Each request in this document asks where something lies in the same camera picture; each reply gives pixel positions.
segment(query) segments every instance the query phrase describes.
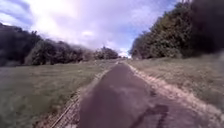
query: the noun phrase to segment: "asphalt road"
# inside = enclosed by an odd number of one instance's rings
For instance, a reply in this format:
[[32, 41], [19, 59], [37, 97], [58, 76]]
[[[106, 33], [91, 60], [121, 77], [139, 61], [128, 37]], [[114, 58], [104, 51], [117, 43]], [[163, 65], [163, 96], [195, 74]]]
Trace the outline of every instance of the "asphalt road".
[[78, 128], [214, 128], [118, 64], [81, 103]]

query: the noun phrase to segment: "cloud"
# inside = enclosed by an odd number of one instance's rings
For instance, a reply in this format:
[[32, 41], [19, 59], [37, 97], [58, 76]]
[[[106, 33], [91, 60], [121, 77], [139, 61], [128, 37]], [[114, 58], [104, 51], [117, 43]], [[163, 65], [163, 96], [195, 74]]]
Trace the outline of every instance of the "cloud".
[[[30, 30], [56, 40], [92, 49], [108, 46], [126, 55], [133, 39], [148, 28], [176, 0], [19, 0], [29, 11], [2, 0], [0, 7], [31, 19]], [[24, 26], [13, 16], [8, 23]]]

